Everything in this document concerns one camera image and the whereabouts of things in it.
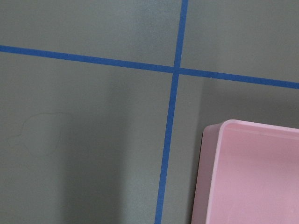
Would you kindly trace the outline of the pink plastic bin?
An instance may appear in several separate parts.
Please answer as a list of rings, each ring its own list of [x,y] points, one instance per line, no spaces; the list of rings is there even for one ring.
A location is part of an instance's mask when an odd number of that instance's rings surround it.
[[[193,224],[296,224],[299,131],[227,120],[202,135]]]

